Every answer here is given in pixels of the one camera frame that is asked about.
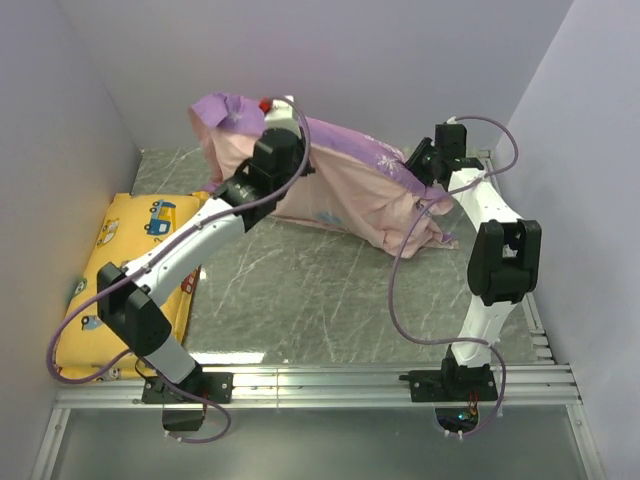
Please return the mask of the pink purple pillowcase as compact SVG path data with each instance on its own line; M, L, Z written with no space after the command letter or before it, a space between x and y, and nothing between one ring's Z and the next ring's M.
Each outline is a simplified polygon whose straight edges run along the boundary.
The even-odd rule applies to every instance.
M192 128L216 188L253 151L265 129L256 99L212 93L189 109ZM454 249L457 242L436 219L453 202L423 185L405 166L404 154L367 134L315 118L310 127L314 173L297 180L273 215L302 225L354 234L395 256L423 247Z

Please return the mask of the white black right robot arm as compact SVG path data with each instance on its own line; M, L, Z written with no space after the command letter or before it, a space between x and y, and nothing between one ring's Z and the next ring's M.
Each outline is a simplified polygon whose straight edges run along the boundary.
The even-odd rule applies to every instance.
M542 228L513 210L494 187L493 172L468 156L464 122L453 117L436 125L406 163L423 184L439 185L476 232L467 264L472 297L459 335L448 341L439 369L403 377L415 403L497 400L494 347L507 317L538 281Z

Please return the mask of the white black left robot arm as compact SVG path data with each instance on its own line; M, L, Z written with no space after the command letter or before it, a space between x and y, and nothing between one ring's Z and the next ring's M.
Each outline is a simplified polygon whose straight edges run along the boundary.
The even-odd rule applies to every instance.
M293 183L312 173L309 154L308 129L265 130L252 155L183 226L125 266L107 263L98 271L99 318L177 401L198 400L206 387L201 365L172 336L162 306L208 257L269 216Z

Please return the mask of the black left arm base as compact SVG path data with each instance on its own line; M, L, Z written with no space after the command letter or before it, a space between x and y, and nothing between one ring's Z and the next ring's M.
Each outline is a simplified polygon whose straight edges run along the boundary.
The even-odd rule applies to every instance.
M233 381L231 372L196 372L178 384L162 376L147 377L141 403L163 407L162 426L171 436L198 432L210 410L224 416L226 433L231 417L224 405L231 402Z

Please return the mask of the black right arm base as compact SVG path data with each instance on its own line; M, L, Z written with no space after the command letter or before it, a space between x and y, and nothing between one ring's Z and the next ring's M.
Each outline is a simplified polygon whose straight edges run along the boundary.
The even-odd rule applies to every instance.
M464 438L480 426L480 403L499 399L497 382L487 365L410 370L398 376L412 403L437 404L436 422L444 434Z

